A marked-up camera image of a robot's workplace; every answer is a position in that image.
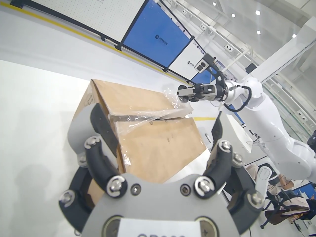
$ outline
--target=cardboard box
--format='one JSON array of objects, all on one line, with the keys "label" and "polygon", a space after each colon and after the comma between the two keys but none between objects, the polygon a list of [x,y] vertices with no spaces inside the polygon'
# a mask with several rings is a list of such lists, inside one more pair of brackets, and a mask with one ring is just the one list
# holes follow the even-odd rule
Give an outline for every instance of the cardboard box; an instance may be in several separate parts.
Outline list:
[{"label": "cardboard box", "polygon": [[119,141],[120,173],[164,183],[206,149],[194,120],[185,118],[191,107],[175,109],[163,93],[91,80],[74,117],[92,103],[101,104]]}]

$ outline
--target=screw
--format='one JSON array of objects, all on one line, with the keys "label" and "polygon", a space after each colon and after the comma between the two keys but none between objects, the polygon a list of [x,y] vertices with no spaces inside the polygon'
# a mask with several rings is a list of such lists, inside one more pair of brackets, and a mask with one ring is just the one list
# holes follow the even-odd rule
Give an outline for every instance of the screw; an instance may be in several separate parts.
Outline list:
[{"label": "screw", "polygon": [[86,161],[87,161],[86,156],[82,156],[82,157],[79,158],[79,162],[80,163],[85,163]]},{"label": "screw", "polygon": [[141,192],[141,187],[139,184],[133,184],[131,187],[131,194],[134,196],[139,195]]},{"label": "screw", "polygon": [[64,207],[67,208],[68,206],[70,206],[74,199],[75,199],[75,192],[72,190],[67,190],[65,192],[62,193],[59,201],[62,202],[64,204]]},{"label": "screw", "polygon": [[257,193],[254,193],[251,196],[251,200],[252,200],[253,204],[256,204],[256,205],[262,202],[262,198],[260,198]]},{"label": "screw", "polygon": [[241,163],[242,162],[242,157],[241,155],[237,154],[237,153],[234,153],[234,160],[238,163]]},{"label": "screw", "polygon": [[71,201],[71,195],[70,193],[64,193],[64,195],[62,196],[62,199],[60,200],[62,203],[68,203]]},{"label": "screw", "polygon": [[94,146],[96,143],[100,142],[100,139],[98,137],[90,137],[84,142],[84,147],[86,149],[90,149],[91,146]]},{"label": "screw", "polygon": [[181,192],[181,194],[184,195],[184,196],[190,195],[190,193],[191,193],[190,186],[188,186],[187,184],[181,185],[181,187],[180,187],[180,192]]},{"label": "screw", "polygon": [[194,188],[199,196],[204,196],[209,191],[214,191],[215,186],[212,180],[206,176],[198,177],[194,182]]},{"label": "screw", "polygon": [[121,218],[121,216],[111,217],[104,225],[102,236],[117,237]]},{"label": "screw", "polygon": [[226,140],[221,140],[219,143],[218,143],[218,146],[219,148],[226,152],[226,153],[230,153],[230,147],[231,147],[231,144],[230,142],[226,141]]},{"label": "screw", "polygon": [[124,181],[125,178],[121,175],[115,175],[112,177],[106,185],[106,192],[108,195],[118,197],[121,194],[120,190],[122,189],[122,183]]},{"label": "screw", "polygon": [[233,164],[237,167],[241,167],[243,165],[243,158],[240,154],[234,153],[233,155]]},{"label": "screw", "polygon": [[264,206],[263,196],[259,192],[247,194],[247,198],[254,208],[261,209]]},{"label": "screw", "polygon": [[121,182],[117,179],[111,183],[110,189],[112,192],[119,191],[122,188]]}]

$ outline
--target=white column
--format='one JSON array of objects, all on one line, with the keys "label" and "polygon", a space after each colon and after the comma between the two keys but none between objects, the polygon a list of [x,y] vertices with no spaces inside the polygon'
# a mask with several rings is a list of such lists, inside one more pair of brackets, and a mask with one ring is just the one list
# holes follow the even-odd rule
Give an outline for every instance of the white column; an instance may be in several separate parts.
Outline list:
[{"label": "white column", "polygon": [[263,83],[280,72],[315,43],[316,18],[312,17],[304,24],[295,38],[292,38],[247,77],[255,77]]}]

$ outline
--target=white robotic arm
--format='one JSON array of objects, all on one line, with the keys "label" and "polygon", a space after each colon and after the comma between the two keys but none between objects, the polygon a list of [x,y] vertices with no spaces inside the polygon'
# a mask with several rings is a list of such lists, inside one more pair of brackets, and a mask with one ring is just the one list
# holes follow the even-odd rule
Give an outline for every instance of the white robotic arm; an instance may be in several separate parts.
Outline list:
[{"label": "white robotic arm", "polygon": [[314,151],[307,144],[289,136],[276,106],[263,92],[256,78],[247,78],[242,83],[221,80],[216,85],[179,88],[178,96],[189,101],[223,101],[228,109],[227,104],[232,104],[249,129],[260,135],[267,147],[267,155],[280,173],[291,179],[316,182]]}]

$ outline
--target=ceiling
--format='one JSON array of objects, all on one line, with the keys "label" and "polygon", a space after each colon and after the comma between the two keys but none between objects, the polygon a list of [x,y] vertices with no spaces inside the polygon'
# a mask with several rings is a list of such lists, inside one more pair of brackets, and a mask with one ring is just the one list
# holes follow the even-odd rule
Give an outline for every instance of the ceiling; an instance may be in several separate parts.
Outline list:
[{"label": "ceiling", "polygon": [[250,45],[267,59],[292,39],[311,17],[303,10],[313,0],[184,0],[196,14],[202,12],[217,25]]}]

